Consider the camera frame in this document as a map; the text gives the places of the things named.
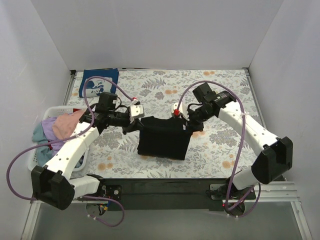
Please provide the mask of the black t shirt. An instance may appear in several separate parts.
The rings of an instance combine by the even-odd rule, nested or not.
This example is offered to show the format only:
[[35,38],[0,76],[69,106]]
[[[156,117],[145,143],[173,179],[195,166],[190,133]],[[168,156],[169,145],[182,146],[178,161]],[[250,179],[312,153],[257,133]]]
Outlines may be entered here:
[[141,119],[137,153],[143,156],[185,160],[193,134],[181,118],[168,119],[153,116]]

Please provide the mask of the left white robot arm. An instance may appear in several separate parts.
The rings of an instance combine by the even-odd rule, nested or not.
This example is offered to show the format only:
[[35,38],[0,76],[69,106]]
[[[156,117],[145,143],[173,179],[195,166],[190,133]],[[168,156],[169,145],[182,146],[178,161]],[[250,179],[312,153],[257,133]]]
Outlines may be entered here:
[[95,200],[106,196],[103,178],[88,174],[72,179],[72,173],[89,146],[109,126],[121,127],[124,134],[140,130],[140,119],[144,117],[143,105],[136,98],[131,100],[125,112],[118,111],[118,96],[113,93],[100,95],[94,107],[88,107],[80,117],[71,138],[44,165],[35,166],[31,171],[33,196],[60,210],[65,210],[74,199],[86,195]]

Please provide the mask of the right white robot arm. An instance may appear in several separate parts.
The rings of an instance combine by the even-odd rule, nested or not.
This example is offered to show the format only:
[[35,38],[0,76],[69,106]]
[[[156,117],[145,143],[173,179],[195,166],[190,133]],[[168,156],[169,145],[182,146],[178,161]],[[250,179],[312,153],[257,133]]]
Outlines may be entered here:
[[250,115],[240,99],[229,89],[220,93],[210,88],[211,81],[202,80],[194,84],[192,92],[201,104],[188,111],[188,125],[196,128],[212,117],[217,117],[232,127],[256,155],[252,166],[233,172],[226,186],[227,195],[237,199],[246,188],[257,184],[269,184],[293,165],[293,142],[288,137],[280,138],[269,132]]

